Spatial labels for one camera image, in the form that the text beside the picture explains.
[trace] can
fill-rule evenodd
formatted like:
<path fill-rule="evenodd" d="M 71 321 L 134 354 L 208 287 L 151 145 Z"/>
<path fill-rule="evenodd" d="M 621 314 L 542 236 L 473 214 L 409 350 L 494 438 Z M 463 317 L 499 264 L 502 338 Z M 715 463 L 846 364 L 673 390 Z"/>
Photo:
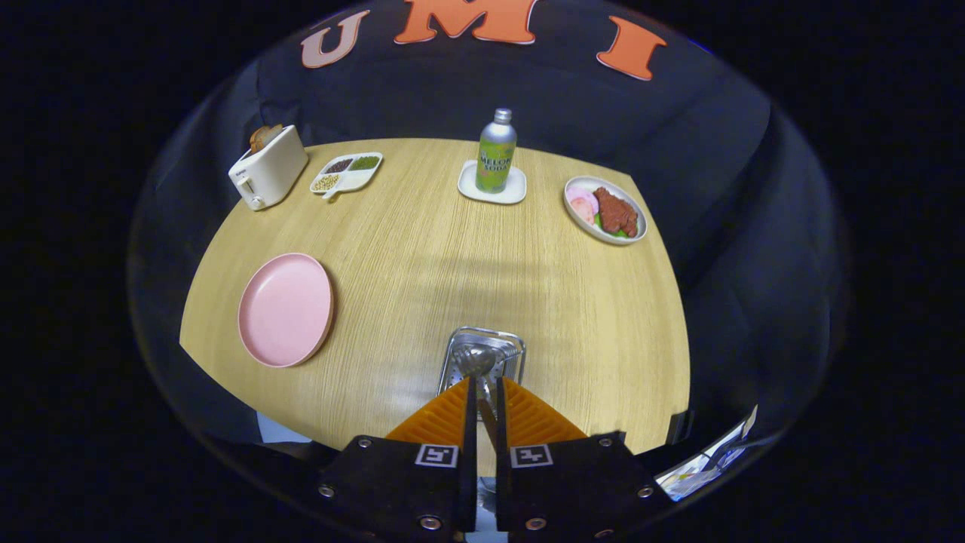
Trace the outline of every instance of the can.
<path fill-rule="evenodd" d="M 476 188 L 494 194 L 506 189 L 512 155 L 516 151 L 516 130 L 510 125 L 512 111 L 499 108 L 492 123 L 482 129 L 476 164 Z"/>

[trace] white plate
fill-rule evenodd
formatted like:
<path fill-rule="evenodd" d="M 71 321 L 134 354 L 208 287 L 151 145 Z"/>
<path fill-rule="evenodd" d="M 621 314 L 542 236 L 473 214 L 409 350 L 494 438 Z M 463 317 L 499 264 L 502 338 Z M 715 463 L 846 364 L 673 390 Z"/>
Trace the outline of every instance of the white plate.
<path fill-rule="evenodd" d="M 566 191 L 572 187 L 582 188 L 587 192 L 593 192 L 600 187 L 606 188 L 611 194 L 618 197 L 620 200 L 630 204 L 633 211 L 637 212 L 637 236 L 634 238 L 618 238 L 616 236 L 611 236 L 604 232 L 596 224 L 589 224 L 589 222 L 583 220 L 583 218 L 576 213 L 573 206 L 569 204 L 569 200 L 566 199 Z M 604 241 L 606 243 L 613 243 L 615 245 L 629 245 L 638 241 L 647 233 L 647 216 L 644 215 L 644 211 L 640 209 L 640 204 L 635 202 L 623 189 L 610 183 L 609 181 L 604 181 L 598 177 L 592 177 L 588 175 L 581 175 L 574 177 L 573 179 L 566 182 L 563 187 L 563 201 L 566 204 L 566 210 L 569 212 L 569 216 L 583 228 L 590 233 L 591 236 L 597 238 L 598 240 Z"/>
<path fill-rule="evenodd" d="M 482 202 L 508 205 L 521 202 L 526 197 L 526 174 L 515 166 L 510 168 L 510 173 L 506 176 L 506 188 L 502 192 L 490 194 L 476 188 L 476 161 L 466 160 L 459 173 L 458 185 L 463 196 Z"/>
<path fill-rule="evenodd" d="M 369 168 L 367 170 L 349 171 L 348 169 L 345 169 L 345 170 L 342 170 L 341 172 L 334 172 L 330 174 L 324 173 L 329 166 L 331 166 L 336 162 L 339 162 L 341 160 L 347 160 L 347 159 L 352 159 L 352 161 L 354 161 L 358 157 L 378 157 L 378 162 L 375 163 L 374 167 Z M 342 155 L 341 157 L 335 157 L 329 160 L 328 163 L 326 163 L 325 166 L 321 168 L 321 170 L 318 172 L 318 175 L 316 175 L 315 178 L 312 179 L 312 182 L 308 185 L 308 189 L 311 192 L 314 192 L 315 194 L 323 194 L 322 198 L 326 200 L 331 198 L 338 192 L 349 192 L 350 190 L 358 190 L 359 188 L 362 188 L 369 182 L 369 180 L 372 178 L 372 175 L 375 174 L 375 170 L 377 170 L 378 167 L 381 165 L 382 165 L 381 153 L 375 153 L 375 152 L 355 153 L 352 155 Z M 337 175 L 339 176 L 339 180 L 331 188 L 322 189 L 322 190 L 313 189 L 312 186 L 314 186 L 319 179 L 325 177 L 326 175 Z"/>

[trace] pink plate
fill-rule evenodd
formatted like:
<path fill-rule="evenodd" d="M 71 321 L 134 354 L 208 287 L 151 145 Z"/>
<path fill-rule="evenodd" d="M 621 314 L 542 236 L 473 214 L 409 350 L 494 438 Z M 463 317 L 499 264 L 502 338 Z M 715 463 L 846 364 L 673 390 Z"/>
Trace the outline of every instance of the pink plate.
<path fill-rule="evenodd" d="M 244 289 L 238 333 L 248 353 L 266 366 L 304 362 L 332 324 L 332 284 L 315 258 L 288 253 L 269 260 Z"/>

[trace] table surface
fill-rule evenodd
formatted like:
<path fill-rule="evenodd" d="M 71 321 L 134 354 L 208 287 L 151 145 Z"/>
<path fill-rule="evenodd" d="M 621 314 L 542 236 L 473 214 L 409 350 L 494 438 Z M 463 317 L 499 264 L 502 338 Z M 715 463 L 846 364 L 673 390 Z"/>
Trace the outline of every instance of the table surface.
<path fill-rule="evenodd" d="M 313 440 L 345 447 L 384 436 L 431 400 L 447 341 L 462 326 L 526 342 L 520 384 L 589 434 L 623 430 L 640 453 L 687 409 L 690 359 L 674 271 L 646 202 L 626 174 L 519 148 L 526 198 L 502 206 L 456 189 L 478 142 L 374 139 L 310 147 L 289 195 L 260 212 L 238 202 L 199 265 L 180 344 L 221 386 Z M 330 159 L 380 152 L 367 186 L 326 202 L 309 184 Z M 592 175 L 637 198 L 647 234 L 592 238 L 563 187 Z M 237 308 L 258 268 L 287 252 L 316 257 L 333 284 L 328 338 L 304 363 L 268 368 L 244 349 Z M 480 424 L 479 475 L 495 473 Z"/>

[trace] orange letter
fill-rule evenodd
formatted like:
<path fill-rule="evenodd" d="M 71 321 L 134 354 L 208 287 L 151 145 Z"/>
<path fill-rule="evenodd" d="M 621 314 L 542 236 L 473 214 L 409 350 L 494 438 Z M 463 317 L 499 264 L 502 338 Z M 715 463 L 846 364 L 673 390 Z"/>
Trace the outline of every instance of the orange letter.
<path fill-rule="evenodd" d="M 617 36 L 613 38 L 610 50 L 596 53 L 596 60 L 603 66 L 622 71 L 627 75 L 650 81 L 647 64 L 658 45 L 667 46 L 662 38 L 646 28 L 641 28 L 632 22 L 610 15 L 610 20 L 617 23 Z"/>
<path fill-rule="evenodd" d="M 476 19 L 485 15 L 482 26 L 473 31 L 478 40 L 527 45 L 537 40 L 530 32 L 530 14 L 537 0 L 405 0 L 412 4 L 405 30 L 396 43 L 428 42 L 435 31 L 428 27 L 435 17 L 443 32 L 458 38 Z"/>
<path fill-rule="evenodd" d="M 369 10 L 359 12 L 351 17 L 342 19 L 339 26 L 342 27 L 342 37 L 339 38 L 339 46 L 327 53 L 321 52 L 321 39 L 328 33 L 327 28 L 323 28 L 302 41 L 302 66 L 305 68 L 321 68 L 335 64 L 342 60 L 355 46 L 355 39 L 359 35 L 359 21 L 362 17 L 369 14 Z"/>

